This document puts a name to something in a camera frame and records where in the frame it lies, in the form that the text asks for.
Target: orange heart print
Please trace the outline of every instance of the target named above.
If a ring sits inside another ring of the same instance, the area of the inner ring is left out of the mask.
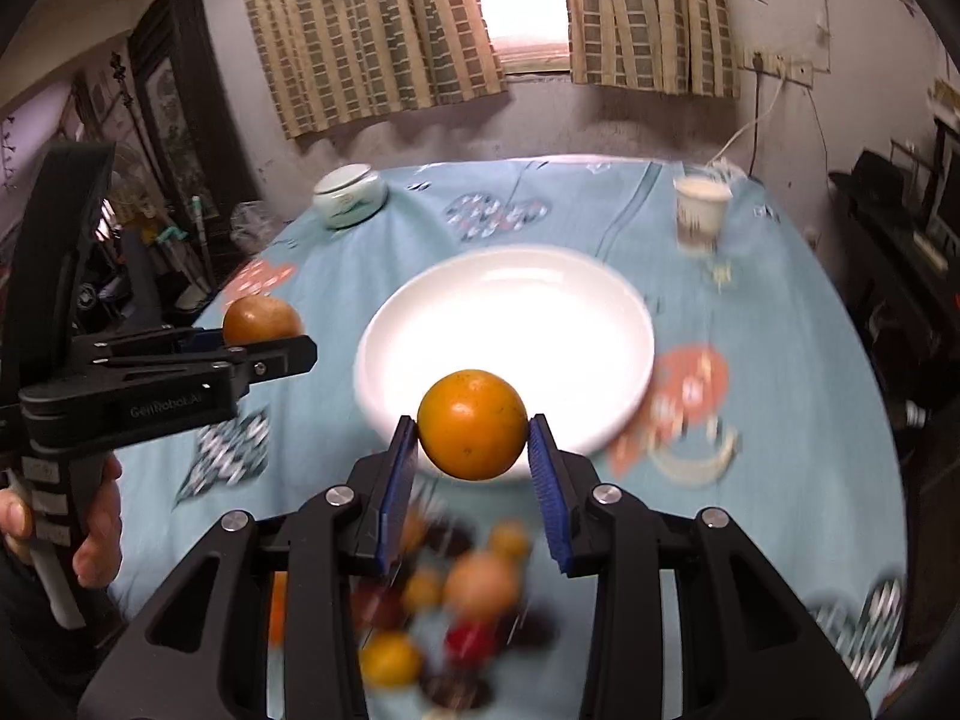
[[[613,474],[625,474],[651,443],[669,443],[680,428],[716,415],[728,384],[727,361],[712,346],[677,346],[657,355],[640,406],[608,447]]]
[[[296,268],[289,263],[271,265],[266,260],[251,260],[224,287],[224,311],[229,309],[234,300],[246,298],[247,295],[270,295],[270,290],[290,278],[295,271]]]

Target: black sleeve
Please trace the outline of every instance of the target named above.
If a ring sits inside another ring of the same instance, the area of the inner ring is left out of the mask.
[[[69,720],[96,669],[88,629],[56,624],[32,569],[0,545],[0,715]]]

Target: checkered curtain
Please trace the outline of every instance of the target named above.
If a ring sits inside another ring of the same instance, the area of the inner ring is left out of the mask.
[[[288,138],[504,90],[479,0],[245,0]]]
[[[568,0],[575,83],[736,97],[726,0]]]

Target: paper cup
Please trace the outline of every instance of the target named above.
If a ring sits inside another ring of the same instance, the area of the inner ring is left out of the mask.
[[[727,206],[733,193],[722,181],[701,175],[674,179],[677,192],[677,242],[697,254],[717,251]]]

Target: plate rim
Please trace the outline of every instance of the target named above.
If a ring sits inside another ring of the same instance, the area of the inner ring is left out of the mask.
[[[606,435],[606,433],[601,434],[602,440],[600,440],[600,445],[597,447],[597,449],[592,450],[590,454],[600,451],[607,446],[627,424],[630,417],[637,411],[637,408],[643,401],[643,397],[646,395],[647,389],[649,389],[650,380],[653,377],[654,357],[656,357],[656,333],[654,332],[653,318],[650,316],[650,310],[647,308],[646,301],[643,299],[643,296],[640,294],[640,292],[637,291],[637,288],[635,288],[635,286],[632,285],[627,278],[621,274],[620,271],[613,269],[610,265],[596,259],[595,257],[584,254],[582,251],[572,250],[571,248],[566,247],[557,247],[556,245],[497,245],[496,247],[485,247],[481,250],[466,251],[461,254],[456,254],[453,257],[440,260],[438,263],[429,266],[429,268],[421,271],[419,274],[412,276],[410,279],[407,279],[407,281],[405,281],[400,288],[394,290],[394,292],[390,295],[390,298],[387,298],[383,302],[383,304],[373,314],[370,321],[367,322],[367,326],[364,328],[359,343],[357,343],[357,351],[353,357],[353,394],[356,398],[357,405],[360,407],[361,413],[363,413],[363,416],[368,423],[368,426],[373,428],[373,431],[378,433],[382,440],[385,440],[386,442],[390,440],[389,436],[385,437],[383,434],[383,430],[388,429],[386,427],[387,415],[385,415],[380,408],[374,405],[373,398],[368,392],[368,388],[363,385],[363,381],[368,378],[368,340],[371,336],[371,330],[373,330],[373,327],[376,326],[376,322],[380,318],[380,315],[390,309],[391,304],[395,299],[400,299],[400,295],[402,293],[405,293],[406,290],[413,288],[414,285],[421,282],[421,280],[428,279],[434,274],[435,271],[442,271],[443,269],[451,268],[452,266],[456,266],[459,264],[459,262],[464,260],[484,259],[490,256],[500,255],[506,251],[510,251],[513,254],[523,254],[525,252],[531,254],[550,254],[552,256],[560,256],[565,259],[575,261],[579,265],[596,269],[597,271],[603,272],[603,274],[608,278],[618,282],[619,285],[624,288],[625,293],[627,293],[627,295],[629,295],[630,298],[637,303],[637,306],[640,308],[641,321],[646,326],[651,338],[650,358],[644,366],[642,375],[637,377],[638,386],[635,388],[635,394],[629,399],[629,403],[626,403],[626,405],[616,414],[616,418],[611,420],[611,425],[613,425],[613,427],[606,432],[610,435]],[[574,451],[568,449],[568,447],[559,448],[565,451]],[[498,477],[498,479],[518,481],[521,479],[530,478],[529,466],[527,466],[527,469],[525,470],[520,469],[516,473],[512,473],[514,469],[508,470],[505,474],[503,474],[503,476]],[[436,469],[436,474],[440,475],[442,473]]]

